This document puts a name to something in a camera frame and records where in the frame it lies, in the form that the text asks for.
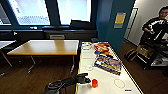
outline wall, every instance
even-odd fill
[[[120,51],[134,2],[135,0],[99,0],[97,14],[98,38],[101,41],[108,41],[116,53]],[[114,22],[118,12],[126,13],[126,18],[123,27],[116,29],[114,28]]]
[[[145,22],[153,17],[158,16],[158,11],[161,7],[167,6],[168,0],[136,0],[134,7],[138,8],[138,13],[130,31],[128,40],[135,45],[139,44],[140,38],[143,34],[142,26]]]

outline bag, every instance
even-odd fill
[[[131,49],[129,50],[125,55],[124,55],[124,58],[127,60],[127,61],[133,61],[134,58],[137,56],[138,52],[134,49]]]

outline book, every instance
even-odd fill
[[[121,73],[121,67],[122,67],[122,61],[113,59],[107,56],[99,55],[96,58],[96,61],[94,63],[94,66],[101,68],[107,72],[120,75]]]

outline cable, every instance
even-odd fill
[[[152,92],[152,89],[153,89],[153,88],[155,88],[156,86],[162,84],[162,83],[165,82],[167,79],[168,79],[168,78],[166,78],[166,79],[164,79],[162,82],[160,82],[160,83],[158,83],[158,84],[152,86],[152,88],[150,89],[150,94],[152,94],[151,92]]]

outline cardboard box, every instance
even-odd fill
[[[149,56],[151,56],[153,49],[151,49],[150,47],[147,47],[145,45],[139,45],[137,47],[136,51],[143,56],[149,57]]]

